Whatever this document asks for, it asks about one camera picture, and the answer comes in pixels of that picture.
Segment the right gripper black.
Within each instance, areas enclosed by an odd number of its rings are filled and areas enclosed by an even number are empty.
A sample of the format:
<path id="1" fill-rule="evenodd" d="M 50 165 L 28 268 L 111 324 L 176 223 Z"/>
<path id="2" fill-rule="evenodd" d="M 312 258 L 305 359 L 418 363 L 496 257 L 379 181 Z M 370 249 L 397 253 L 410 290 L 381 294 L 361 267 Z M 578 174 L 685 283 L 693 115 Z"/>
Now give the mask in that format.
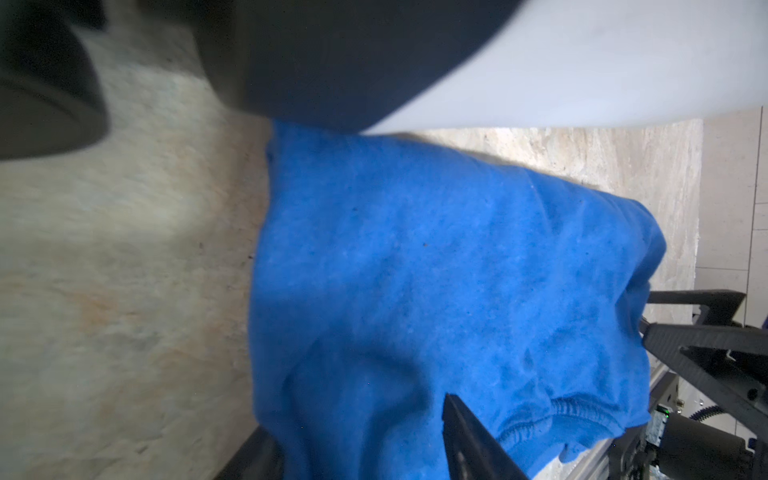
<path id="1" fill-rule="evenodd" d="M 720 290 L 653 291 L 648 302 L 692 305 L 690 324 L 643 321 L 644 348 L 717 405 L 686 417 L 674 408 L 679 379 L 667 372 L 652 388 L 649 423 L 612 441 L 609 479 L 765 479 L 767 443 L 704 423 L 726 413 L 746 426 L 767 424 L 767 331 L 736 323 L 746 295 Z"/>

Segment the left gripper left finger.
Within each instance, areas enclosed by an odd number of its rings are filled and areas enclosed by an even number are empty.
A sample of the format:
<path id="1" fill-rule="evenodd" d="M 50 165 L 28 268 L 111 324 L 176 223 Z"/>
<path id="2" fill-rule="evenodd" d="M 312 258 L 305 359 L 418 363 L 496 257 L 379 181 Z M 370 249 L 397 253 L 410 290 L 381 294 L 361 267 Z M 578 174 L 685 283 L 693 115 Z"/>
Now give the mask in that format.
<path id="1" fill-rule="evenodd" d="M 284 455 L 278 442 L 263 427 L 257 427 L 214 480 L 282 480 Z"/>

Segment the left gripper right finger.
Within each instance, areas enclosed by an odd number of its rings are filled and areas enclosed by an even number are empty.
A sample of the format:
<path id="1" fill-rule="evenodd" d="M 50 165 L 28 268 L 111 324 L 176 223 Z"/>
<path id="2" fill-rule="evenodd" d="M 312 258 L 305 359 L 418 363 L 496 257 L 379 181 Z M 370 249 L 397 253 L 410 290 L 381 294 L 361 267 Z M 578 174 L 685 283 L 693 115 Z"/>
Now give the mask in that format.
<path id="1" fill-rule="evenodd" d="M 451 480 L 528 480 L 458 395 L 445 396 L 442 420 Z"/>

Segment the blue cloth garment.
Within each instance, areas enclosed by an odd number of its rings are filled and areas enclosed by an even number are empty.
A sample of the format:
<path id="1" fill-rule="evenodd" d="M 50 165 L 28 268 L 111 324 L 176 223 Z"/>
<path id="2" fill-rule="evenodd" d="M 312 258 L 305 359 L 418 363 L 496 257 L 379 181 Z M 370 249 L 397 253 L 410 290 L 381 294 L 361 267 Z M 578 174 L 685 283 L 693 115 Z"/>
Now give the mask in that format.
<path id="1" fill-rule="evenodd" d="M 444 479 L 455 394 L 529 476 L 647 423 L 640 203 L 393 137 L 278 123 L 248 337 L 288 479 Z"/>

